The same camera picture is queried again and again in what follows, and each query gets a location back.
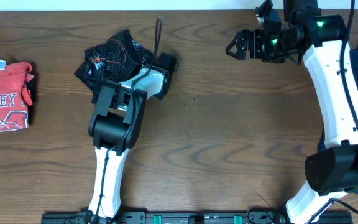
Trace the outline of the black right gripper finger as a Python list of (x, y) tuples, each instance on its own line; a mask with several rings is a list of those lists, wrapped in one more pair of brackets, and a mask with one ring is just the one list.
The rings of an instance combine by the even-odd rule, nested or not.
[(236, 60), (245, 60), (246, 59), (247, 46), (227, 46), (226, 55), (235, 58)]
[(239, 30), (233, 40), (227, 46), (229, 49), (236, 47), (237, 49), (246, 49), (250, 38), (250, 30)]

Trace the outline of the black cycling jersey orange lines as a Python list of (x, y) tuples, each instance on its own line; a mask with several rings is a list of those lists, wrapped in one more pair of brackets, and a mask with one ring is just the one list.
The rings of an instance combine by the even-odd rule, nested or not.
[(74, 75), (92, 91), (92, 103), (97, 102), (106, 81), (128, 80), (152, 59), (152, 52), (138, 44), (129, 30), (114, 34), (105, 43), (84, 50), (84, 54)]

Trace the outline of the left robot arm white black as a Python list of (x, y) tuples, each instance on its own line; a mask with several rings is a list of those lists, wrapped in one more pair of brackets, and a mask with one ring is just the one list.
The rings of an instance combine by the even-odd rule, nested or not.
[(114, 221), (121, 207), (124, 163), (139, 137), (145, 103), (152, 96), (164, 98), (175, 67), (144, 65), (132, 78), (102, 87), (88, 128), (97, 160), (94, 192), (80, 223)]

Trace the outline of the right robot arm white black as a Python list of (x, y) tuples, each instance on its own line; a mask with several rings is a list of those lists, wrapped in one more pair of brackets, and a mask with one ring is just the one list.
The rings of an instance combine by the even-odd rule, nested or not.
[(324, 149), (305, 160), (305, 183), (277, 212), (250, 209), (247, 223), (351, 223), (356, 209), (329, 207), (358, 190), (358, 88), (352, 72), (351, 20), (324, 15), (316, 1), (285, 1), (280, 16), (271, 0), (254, 12), (259, 29), (240, 30), (226, 47), (237, 60), (290, 59), (309, 72), (323, 118)]

